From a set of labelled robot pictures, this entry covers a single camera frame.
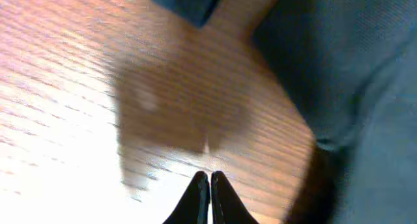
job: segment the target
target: brown wood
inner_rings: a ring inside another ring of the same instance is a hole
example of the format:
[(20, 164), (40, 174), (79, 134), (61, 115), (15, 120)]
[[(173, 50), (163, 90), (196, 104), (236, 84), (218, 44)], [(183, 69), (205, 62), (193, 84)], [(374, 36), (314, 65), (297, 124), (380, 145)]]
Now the brown wood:
[(281, 222), (313, 138), (250, 44), (274, 2), (222, 0), (199, 30), (149, 0), (0, 0), (0, 203), (157, 223), (222, 170)]

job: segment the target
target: wooden surface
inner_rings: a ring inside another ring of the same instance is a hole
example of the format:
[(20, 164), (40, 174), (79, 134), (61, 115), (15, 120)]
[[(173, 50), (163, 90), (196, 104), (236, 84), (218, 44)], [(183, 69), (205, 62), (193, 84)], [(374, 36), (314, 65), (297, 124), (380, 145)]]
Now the wooden surface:
[(149, 0), (0, 0), (5, 223), (161, 223), (217, 170), (281, 222), (312, 136), (250, 44), (274, 2), (222, 0), (199, 30)]

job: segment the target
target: wood grain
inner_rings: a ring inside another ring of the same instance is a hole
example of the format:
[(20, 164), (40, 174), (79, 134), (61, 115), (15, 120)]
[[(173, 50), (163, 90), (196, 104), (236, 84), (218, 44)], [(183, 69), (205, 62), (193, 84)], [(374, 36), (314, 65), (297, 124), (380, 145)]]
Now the wood grain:
[(160, 223), (217, 170), (280, 223), (313, 139), (250, 43), (274, 2), (222, 0), (199, 30), (149, 0), (0, 0), (7, 223)]

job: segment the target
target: wooden floor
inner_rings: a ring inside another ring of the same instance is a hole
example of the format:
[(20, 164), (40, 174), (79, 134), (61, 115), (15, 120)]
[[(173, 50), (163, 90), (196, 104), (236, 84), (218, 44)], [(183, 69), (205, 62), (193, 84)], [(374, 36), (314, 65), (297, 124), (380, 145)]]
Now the wooden floor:
[(217, 170), (280, 223), (312, 136), (250, 44), (276, 1), (222, 0), (199, 30), (149, 0), (0, 0), (5, 223), (161, 223)]

